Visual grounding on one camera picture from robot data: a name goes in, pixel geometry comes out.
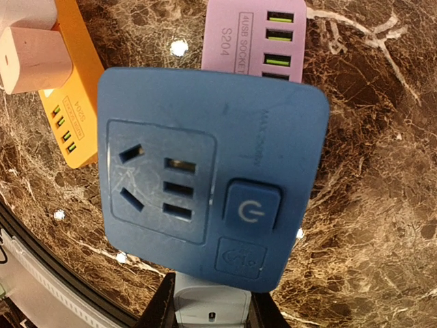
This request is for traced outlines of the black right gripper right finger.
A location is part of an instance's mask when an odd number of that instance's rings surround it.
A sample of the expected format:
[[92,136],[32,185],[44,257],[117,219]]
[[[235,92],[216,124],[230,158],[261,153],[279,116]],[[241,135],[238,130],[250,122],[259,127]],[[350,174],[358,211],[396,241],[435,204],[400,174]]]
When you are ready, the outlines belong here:
[[247,318],[250,328],[290,328],[269,293],[251,294]]

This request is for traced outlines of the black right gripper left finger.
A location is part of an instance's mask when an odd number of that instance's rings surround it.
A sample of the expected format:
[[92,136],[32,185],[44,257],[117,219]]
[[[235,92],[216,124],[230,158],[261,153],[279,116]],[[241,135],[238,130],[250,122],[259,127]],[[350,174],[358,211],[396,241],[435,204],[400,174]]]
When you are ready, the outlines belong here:
[[168,273],[160,283],[134,328],[172,328],[176,327],[173,302],[175,273]]

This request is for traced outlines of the light blue wall charger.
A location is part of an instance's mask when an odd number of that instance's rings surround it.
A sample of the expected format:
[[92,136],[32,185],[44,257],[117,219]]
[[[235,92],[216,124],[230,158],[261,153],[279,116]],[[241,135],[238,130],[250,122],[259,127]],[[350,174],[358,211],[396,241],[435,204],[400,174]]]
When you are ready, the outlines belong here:
[[177,272],[173,302],[179,327],[244,327],[251,292]]

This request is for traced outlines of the blue cube socket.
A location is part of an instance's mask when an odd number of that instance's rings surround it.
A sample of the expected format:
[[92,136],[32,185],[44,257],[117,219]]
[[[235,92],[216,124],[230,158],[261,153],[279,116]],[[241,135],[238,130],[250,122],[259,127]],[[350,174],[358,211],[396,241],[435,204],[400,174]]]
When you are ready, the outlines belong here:
[[243,74],[109,68],[98,165],[110,244],[251,292],[274,290],[318,170],[318,88]]

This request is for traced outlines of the purple power strip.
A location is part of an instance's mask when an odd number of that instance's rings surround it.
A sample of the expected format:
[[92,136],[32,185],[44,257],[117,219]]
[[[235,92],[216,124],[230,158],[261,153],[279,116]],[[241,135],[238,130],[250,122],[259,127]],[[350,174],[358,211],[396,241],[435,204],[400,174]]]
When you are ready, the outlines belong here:
[[302,0],[209,0],[201,67],[300,83],[306,26]]

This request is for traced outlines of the pink wall charger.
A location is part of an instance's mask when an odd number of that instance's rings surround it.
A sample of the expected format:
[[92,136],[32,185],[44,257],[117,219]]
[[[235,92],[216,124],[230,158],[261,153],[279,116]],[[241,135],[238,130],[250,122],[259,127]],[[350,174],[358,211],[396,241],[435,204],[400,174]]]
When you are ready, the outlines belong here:
[[1,81],[7,94],[62,87],[73,64],[58,31],[7,27],[1,35]]

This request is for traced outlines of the white cube socket adapter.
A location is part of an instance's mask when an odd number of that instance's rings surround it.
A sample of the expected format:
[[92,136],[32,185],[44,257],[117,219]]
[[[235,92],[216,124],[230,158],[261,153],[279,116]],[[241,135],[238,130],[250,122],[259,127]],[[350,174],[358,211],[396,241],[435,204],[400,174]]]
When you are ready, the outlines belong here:
[[1,33],[7,27],[52,29],[57,21],[53,0],[1,0]]

